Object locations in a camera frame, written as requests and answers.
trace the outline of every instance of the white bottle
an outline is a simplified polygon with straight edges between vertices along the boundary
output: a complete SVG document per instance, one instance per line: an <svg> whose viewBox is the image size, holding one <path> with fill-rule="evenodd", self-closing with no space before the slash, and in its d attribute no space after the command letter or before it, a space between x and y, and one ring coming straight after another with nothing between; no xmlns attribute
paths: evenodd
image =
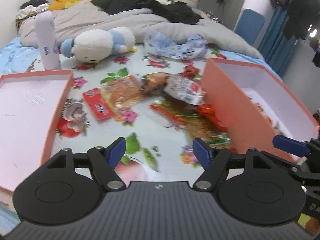
<svg viewBox="0 0 320 240"><path fill-rule="evenodd" d="M35 32L44 69L61 69L53 15L47 9L36 15Z"/></svg>

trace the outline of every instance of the gray quilt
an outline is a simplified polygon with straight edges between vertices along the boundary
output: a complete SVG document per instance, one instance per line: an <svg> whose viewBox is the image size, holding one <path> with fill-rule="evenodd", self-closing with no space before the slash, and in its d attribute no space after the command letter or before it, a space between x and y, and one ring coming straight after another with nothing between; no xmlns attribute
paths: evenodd
<svg viewBox="0 0 320 240"><path fill-rule="evenodd" d="M191 34L202 35L208 43L215 43L223 50L241 53L253 58L263 59L262 55L244 39L225 26L201 19L196 25L170 23L167 19L152 14L150 9L135 9L108 15L89 1L82 1L65 10L52 11L58 45L80 33L102 29L110 30L125 26L130 28L137 43L143 43L145 33L157 30L177 43L185 43ZM19 30L23 46L38 47L34 30L34 17L25 20Z"/></svg>

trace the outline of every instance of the blue curtain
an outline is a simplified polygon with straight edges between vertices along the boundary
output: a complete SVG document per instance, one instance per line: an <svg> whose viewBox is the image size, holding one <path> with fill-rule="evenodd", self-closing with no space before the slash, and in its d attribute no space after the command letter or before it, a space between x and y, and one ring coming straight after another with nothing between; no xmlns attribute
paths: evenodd
<svg viewBox="0 0 320 240"><path fill-rule="evenodd" d="M296 48L296 38L293 36L287 40L282 32L287 20L286 10L278 6L258 49L280 77L283 77L287 70Z"/></svg>

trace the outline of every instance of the white and blue plush toy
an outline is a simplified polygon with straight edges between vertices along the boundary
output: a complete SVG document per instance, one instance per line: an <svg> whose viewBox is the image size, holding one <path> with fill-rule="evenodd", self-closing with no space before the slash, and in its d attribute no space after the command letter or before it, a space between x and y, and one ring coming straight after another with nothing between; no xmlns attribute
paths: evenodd
<svg viewBox="0 0 320 240"><path fill-rule="evenodd" d="M97 63L109 55L132 51L135 45L133 32L127 27L109 31L91 30L74 39L65 40L60 47L65 57L75 57L81 62Z"/></svg>

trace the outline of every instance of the orange box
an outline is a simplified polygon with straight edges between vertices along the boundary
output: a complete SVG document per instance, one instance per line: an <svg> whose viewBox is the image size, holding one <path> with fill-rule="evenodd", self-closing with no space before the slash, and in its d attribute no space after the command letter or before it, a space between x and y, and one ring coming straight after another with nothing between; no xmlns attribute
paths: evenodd
<svg viewBox="0 0 320 240"><path fill-rule="evenodd" d="M0 77L0 205L14 211L14 189L50 158L59 117L72 85L72 70Z"/></svg>
<svg viewBox="0 0 320 240"><path fill-rule="evenodd" d="M285 136L298 141L317 138L319 127L312 114L280 79L261 65L209 58L201 85L206 103L216 109L217 118L227 126L239 153L245 154L254 146L297 161L298 157L273 147L275 125Z"/></svg>

